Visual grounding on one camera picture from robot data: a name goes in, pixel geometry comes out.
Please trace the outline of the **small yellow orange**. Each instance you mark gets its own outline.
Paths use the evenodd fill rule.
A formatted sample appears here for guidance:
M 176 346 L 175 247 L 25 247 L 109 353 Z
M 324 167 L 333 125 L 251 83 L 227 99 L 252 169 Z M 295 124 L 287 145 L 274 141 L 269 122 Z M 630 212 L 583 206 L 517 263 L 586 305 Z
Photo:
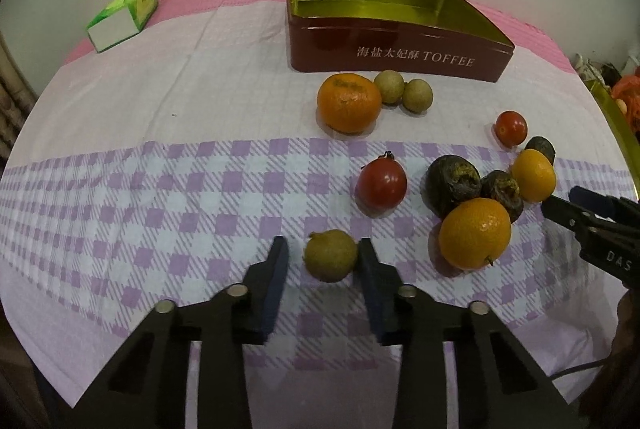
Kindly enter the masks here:
M 528 202 L 544 201 L 555 190 L 553 166 L 538 150 L 522 150 L 511 164 L 510 173 L 518 183 L 522 198 Z

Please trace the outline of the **small dark passion fruit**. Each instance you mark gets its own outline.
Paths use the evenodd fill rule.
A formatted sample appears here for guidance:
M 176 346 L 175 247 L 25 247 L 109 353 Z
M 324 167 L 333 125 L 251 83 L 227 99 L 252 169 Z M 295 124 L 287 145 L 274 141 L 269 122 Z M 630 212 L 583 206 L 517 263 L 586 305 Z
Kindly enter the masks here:
M 540 152 L 548 161 L 553 164 L 555 160 L 555 148 L 552 143 L 543 136 L 532 137 L 525 146 L 526 149 L 533 149 L 536 152 Z

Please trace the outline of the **large yellow orange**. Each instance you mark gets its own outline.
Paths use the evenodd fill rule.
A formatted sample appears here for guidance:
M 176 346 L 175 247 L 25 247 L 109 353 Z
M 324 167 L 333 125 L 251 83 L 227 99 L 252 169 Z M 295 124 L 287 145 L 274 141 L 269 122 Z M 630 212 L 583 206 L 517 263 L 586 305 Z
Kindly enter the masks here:
M 511 220 L 500 202 L 478 197 L 448 213 L 438 233 L 440 255 L 461 271 L 494 264 L 511 240 Z

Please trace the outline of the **small red cherry tomato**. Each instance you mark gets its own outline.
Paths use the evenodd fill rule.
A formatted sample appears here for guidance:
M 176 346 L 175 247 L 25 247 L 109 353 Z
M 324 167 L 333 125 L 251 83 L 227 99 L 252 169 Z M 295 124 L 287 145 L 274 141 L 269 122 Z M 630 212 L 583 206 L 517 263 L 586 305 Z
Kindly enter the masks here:
M 498 116 L 494 129 L 498 141 L 506 148 L 521 145 L 528 134 L 525 118 L 514 110 L 503 111 Z

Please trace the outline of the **large dark passion fruit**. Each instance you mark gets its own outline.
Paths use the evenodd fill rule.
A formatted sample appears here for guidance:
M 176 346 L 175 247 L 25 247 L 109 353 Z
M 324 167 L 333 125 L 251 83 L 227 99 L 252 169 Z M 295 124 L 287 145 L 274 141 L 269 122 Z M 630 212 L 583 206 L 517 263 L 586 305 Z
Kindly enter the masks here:
M 425 175 L 424 197 L 439 219 L 463 201 L 480 196 L 480 174 L 465 158 L 443 155 L 428 167 Z

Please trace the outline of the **red tomato with stem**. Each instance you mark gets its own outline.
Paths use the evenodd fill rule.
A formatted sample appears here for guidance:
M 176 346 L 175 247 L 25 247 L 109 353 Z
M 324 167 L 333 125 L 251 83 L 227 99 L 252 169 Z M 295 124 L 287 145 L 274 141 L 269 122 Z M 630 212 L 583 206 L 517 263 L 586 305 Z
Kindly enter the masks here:
M 362 168 L 355 195 L 364 207 L 382 213 L 396 208 L 406 197 L 407 190 L 406 172 L 388 150 Z

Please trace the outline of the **brown longan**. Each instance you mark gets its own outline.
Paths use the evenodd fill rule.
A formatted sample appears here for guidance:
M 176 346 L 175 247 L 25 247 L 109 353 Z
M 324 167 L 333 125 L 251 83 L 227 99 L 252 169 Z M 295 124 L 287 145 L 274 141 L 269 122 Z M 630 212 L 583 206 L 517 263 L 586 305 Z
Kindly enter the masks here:
M 384 70 L 376 75 L 374 84 L 381 93 L 382 103 L 387 106 L 395 106 L 400 103 L 405 91 L 405 80 L 399 72 Z
M 402 105 L 413 114 L 424 114 L 432 106 L 433 100 L 433 90 L 425 80 L 412 79 L 405 85 Z
M 318 281 L 337 283 L 352 271 L 357 253 L 356 241 L 344 231 L 314 232 L 304 249 L 304 264 Z

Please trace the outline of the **gold tin lid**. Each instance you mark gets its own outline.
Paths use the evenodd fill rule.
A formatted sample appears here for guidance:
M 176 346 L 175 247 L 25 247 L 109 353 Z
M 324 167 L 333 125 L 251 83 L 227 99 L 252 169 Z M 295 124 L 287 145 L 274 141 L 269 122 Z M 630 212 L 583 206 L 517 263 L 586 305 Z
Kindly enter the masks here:
M 626 123 L 620 108 L 612 100 L 605 86 L 598 80 L 588 80 L 585 86 L 590 92 L 605 117 L 608 126 L 616 138 L 616 142 L 626 161 L 627 168 L 634 181 L 634 191 L 639 196 L 639 143 Z

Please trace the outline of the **orange clutter pile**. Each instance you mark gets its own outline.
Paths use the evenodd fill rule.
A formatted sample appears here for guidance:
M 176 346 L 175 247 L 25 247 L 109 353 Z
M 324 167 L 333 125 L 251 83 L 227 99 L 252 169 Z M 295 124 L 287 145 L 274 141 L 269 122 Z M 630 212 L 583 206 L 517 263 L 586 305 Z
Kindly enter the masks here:
M 635 74 L 628 74 L 620 78 L 611 90 L 613 100 L 621 100 L 626 108 L 623 115 L 626 123 L 634 133 L 640 128 L 640 78 Z

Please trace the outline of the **checkered pink purple tablecloth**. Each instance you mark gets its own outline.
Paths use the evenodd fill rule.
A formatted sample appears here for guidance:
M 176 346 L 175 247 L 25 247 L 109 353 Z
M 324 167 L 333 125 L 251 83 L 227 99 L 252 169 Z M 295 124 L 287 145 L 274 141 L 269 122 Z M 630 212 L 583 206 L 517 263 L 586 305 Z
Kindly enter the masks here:
M 78 48 L 43 91 L 1 179 L 1 300 L 40 373 L 68 403 L 160 299 L 190 305 L 240 279 L 273 237 L 291 247 L 276 329 L 247 348 L 259 428 L 383 428 L 398 352 L 367 331 L 360 292 L 303 266 L 306 238 L 367 237 L 404 279 L 454 305 L 491 305 L 547 373 L 605 357 L 623 287 L 578 257 L 570 233 L 529 207 L 491 267 L 434 264 L 436 221 L 420 196 L 428 164 L 453 152 L 509 166 L 492 136 L 523 114 L 576 184 L 632 196 L 596 102 L 542 31 L 492 12 L 513 40 L 495 82 L 434 77 L 422 117 L 382 111 L 364 137 L 317 118 L 322 74 L 288 62 L 284 0 L 162 0 L 148 28 L 104 53 Z M 364 166 L 390 150 L 408 178 L 386 212 L 360 204 Z

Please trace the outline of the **large orange tangerine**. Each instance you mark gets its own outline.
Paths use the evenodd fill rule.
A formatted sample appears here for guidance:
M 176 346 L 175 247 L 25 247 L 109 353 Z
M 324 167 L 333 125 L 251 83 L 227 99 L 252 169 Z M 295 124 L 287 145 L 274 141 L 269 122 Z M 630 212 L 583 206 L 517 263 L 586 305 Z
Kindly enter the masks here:
M 322 121 L 343 134 L 359 134 L 372 126 L 382 109 L 378 87 L 360 74 L 332 74 L 317 93 Z

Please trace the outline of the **red toffee tin box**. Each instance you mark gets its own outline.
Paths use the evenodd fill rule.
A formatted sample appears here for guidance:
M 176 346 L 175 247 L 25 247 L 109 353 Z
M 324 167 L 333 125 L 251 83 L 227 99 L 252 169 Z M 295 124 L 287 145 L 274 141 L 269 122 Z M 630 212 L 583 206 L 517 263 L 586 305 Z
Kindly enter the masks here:
M 286 0 L 303 72 L 383 71 L 497 81 L 513 42 L 467 0 Z

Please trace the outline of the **green tissue pack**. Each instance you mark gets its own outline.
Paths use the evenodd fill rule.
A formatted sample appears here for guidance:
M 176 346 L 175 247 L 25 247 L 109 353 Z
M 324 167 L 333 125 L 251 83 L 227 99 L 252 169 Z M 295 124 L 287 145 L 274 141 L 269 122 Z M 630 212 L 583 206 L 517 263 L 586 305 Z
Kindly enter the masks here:
M 94 50 L 102 53 L 136 36 L 157 7 L 158 0 L 113 0 L 107 4 L 86 27 Z

